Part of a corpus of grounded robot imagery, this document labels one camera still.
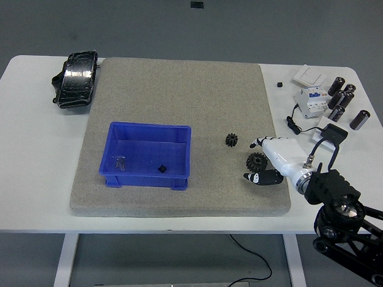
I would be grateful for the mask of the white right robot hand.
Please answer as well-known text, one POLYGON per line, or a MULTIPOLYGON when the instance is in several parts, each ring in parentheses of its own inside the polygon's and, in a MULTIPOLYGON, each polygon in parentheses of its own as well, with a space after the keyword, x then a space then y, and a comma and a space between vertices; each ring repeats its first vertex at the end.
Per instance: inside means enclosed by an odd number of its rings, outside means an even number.
POLYGON ((280 184, 288 177, 293 187, 303 194, 313 172, 314 154, 304 151, 294 138, 256 138, 250 147, 260 146, 273 169, 245 173, 243 177, 257 186, 280 184))

